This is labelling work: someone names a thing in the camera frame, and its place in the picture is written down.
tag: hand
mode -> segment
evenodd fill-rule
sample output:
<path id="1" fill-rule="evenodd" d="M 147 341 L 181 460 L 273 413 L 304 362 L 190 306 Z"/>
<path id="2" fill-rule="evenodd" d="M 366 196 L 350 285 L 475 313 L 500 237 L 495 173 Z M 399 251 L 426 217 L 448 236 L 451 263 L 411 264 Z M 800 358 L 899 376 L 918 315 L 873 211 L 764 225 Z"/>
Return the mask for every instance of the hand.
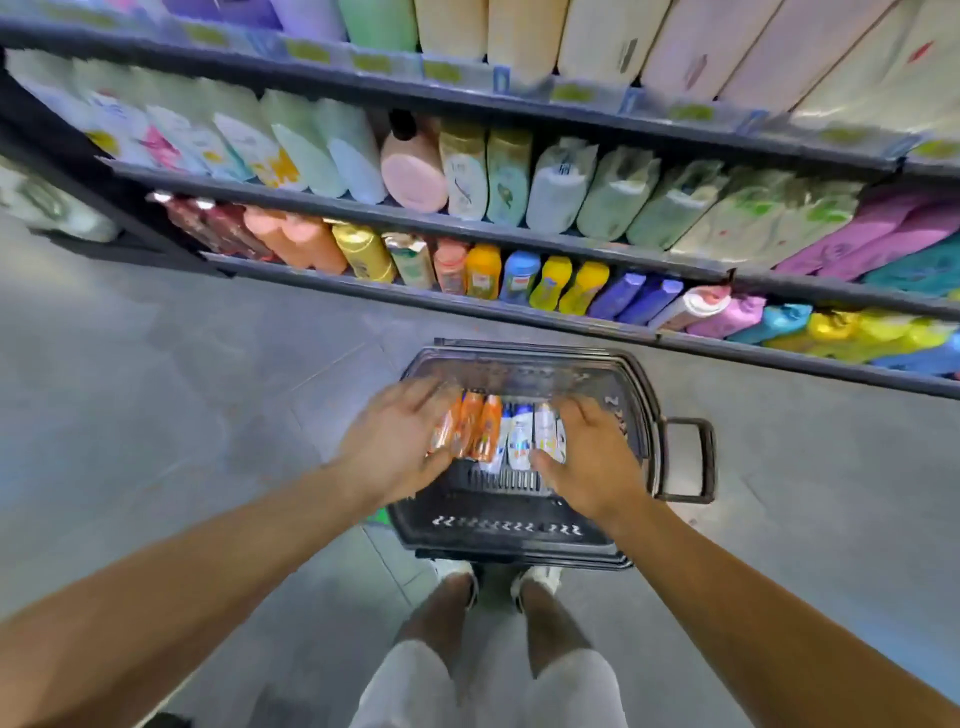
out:
<path id="1" fill-rule="evenodd" d="M 551 404 L 564 421 L 566 463 L 534 450 L 531 465 L 575 510 L 609 528 L 628 503 L 649 497 L 646 470 L 597 400 L 570 395 Z"/>
<path id="2" fill-rule="evenodd" d="M 433 429 L 459 390 L 439 379 L 407 379 L 374 395 L 344 435 L 333 465 L 376 507 L 426 488 L 453 460 L 449 449 L 424 457 Z"/>

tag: shoe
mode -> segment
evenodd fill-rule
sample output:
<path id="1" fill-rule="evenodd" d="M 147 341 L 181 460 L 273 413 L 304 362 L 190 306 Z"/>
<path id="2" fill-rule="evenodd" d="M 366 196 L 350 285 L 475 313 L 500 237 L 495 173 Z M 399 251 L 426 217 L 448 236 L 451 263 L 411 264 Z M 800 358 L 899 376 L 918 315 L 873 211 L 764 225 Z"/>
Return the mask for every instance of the shoe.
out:
<path id="1" fill-rule="evenodd" d="M 451 561 L 449 559 L 430 559 L 430 566 L 437 573 L 438 583 L 448 576 L 454 576 L 458 573 L 468 573 L 470 575 L 470 600 L 467 603 L 467 611 L 473 609 L 477 603 L 477 596 L 480 595 L 480 582 L 477 580 L 476 571 L 473 570 L 473 564 L 469 561 Z"/>
<path id="2" fill-rule="evenodd" d="M 546 591 L 556 595 L 560 589 L 560 573 L 563 571 L 560 567 L 530 567 L 527 571 L 520 573 L 510 585 L 510 596 L 514 598 L 516 610 L 523 614 L 523 600 L 520 599 L 520 589 L 524 582 L 536 581 Z"/>

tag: basket handle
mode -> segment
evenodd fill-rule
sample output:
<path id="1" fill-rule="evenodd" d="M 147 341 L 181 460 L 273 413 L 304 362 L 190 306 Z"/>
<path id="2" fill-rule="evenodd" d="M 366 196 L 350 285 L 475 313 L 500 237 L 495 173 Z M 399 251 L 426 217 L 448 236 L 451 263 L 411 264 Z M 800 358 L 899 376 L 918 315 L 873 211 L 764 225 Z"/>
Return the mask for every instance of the basket handle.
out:
<path id="1" fill-rule="evenodd" d="M 666 446 L 666 430 L 670 425 L 694 425 L 700 433 L 703 475 L 699 496 L 683 496 L 680 494 L 667 493 L 664 490 L 667 477 L 665 464 L 668 463 L 670 459 Z M 668 500 L 672 503 L 698 503 L 700 505 L 713 503 L 716 499 L 717 491 L 717 446 L 716 431 L 713 429 L 711 423 L 699 417 L 660 418 L 660 452 L 663 453 L 663 479 L 660 482 L 660 489 L 655 493 L 655 497 L 660 500 Z"/>

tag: gray tile floor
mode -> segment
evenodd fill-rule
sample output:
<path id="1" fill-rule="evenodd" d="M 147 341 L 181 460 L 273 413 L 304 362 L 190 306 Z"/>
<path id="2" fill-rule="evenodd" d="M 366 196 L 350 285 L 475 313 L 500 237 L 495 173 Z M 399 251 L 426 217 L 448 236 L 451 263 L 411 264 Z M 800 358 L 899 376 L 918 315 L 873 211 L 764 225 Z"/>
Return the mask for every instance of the gray tile floor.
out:
<path id="1" fill-rule="evenodd" d="M 98 263 L 16 223 L 3 230 L 0 616 L 323 462 L 434 337 L 604 346 Z M 668 414 L 717 427 L 720 497 L 684 517 L 960 699 L 960 406 L 631 349 Z M 671 486 L 688 487 L 683 449 L 675 459 Z M 392 533 L 353 528 L 284 582 L 174 707 L 200 728 L 242 728 L 276 705 L 297 725 L 342 728 L 432 585 Z M 631 725 L 746 725 L 636 572 L 569 571 L 560 596 L 629 684 Z M 529 679 L 522 638 L 517 618 L 471 617 L 457 677 L 473 722 L 511 724 Z"/>

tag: yellow bottle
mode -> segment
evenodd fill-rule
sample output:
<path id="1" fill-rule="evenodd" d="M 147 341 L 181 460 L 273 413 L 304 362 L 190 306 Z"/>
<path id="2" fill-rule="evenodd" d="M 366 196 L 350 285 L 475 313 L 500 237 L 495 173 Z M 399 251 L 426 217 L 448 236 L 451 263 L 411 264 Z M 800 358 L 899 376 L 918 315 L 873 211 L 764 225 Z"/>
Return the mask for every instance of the yellow bottle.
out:
<path id="1" fill-rule="evenodd" d="M 552 311 L 564 287 L 573 275 L 573 263 L 565 255 L 551 255 L 543 263 L 540 282 L 530 294 L 530 305 L 541 311 Z"/>
<path id="2" fill-rule="evenodd" d="M 856 330 L 859 317 L 860 314 L 849 311 L 814 313 L 804 330 L 769 339 L 763 346 L 811 356 L 834 356 Z"/>
<path id="3" fill-rule="evenodd" d="M 882 356 L 898 356 L 942 347 L 958 328 L 960 324 L 949 324 L 937 319 L 914 319 L 901 338 L 876 347 L 870 361 Z"/>
<path id="4" fill-rule="evenodd" d="M 588 260 L 580 266 L 573 285 L 560 299 L 557 310 L 574 316 L 585 315 L 593 297 L 606 285 L 609 277 L 609 265 Z"/>
<path id="5" fill-rule="evenodd" d="M 847 345 L 837 349 L 834 356 L 851 364 L 865 364 L 885 356 L 883 352 L 892 342 L 906 335 L 916 318 L 875 309 L 861 311 L 856 330 Z"/>
<path id="6" fill-rule="evenodd" d="M 464 271 L 467 295 L 493 301 L 500 290 L 500 249 L 490 243 L 474 245 L 467 253 Z"/>

